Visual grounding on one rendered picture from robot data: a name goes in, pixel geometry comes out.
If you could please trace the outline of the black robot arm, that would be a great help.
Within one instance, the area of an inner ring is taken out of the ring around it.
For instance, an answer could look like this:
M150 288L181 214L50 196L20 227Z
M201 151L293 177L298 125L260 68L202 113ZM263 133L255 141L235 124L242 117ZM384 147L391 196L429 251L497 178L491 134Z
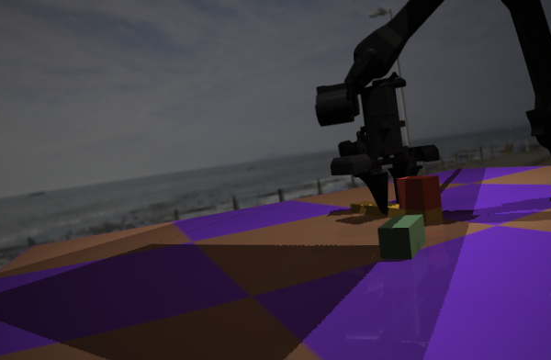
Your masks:
M359 94L364 120L399 114L396 88L405 87L406 80L395 72L372 80L388 74L408 39L443 1L409 0L387 24L360 41L344 84L317 87L315 108L321 126L354 122L360 115ZM551 33L545 12L540 0L501 1L511 12L535 93L534 109L526 111L531 136L551 153ZM341 157L368 151L366 135L358 132L357 141L340 142Z

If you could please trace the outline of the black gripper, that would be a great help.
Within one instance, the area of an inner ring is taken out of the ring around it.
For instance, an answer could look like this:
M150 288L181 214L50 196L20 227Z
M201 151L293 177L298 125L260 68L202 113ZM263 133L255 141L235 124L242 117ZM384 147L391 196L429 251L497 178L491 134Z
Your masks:
M359 177L369 188L381 214L385 214L388 209L388 171L394 180L398 204L396 179L417 175L422 168L422 165L417 165L419 161L440 161L439 150L434 145L412 148L402 146L400 127L406 125L405 120L399 120L399 115L369 118L364 122L365 126L360 130L366 135L368 151L365 154L333 158L332 175L352 174ZM392 164L393 167L383 172L382 165L386 164Z

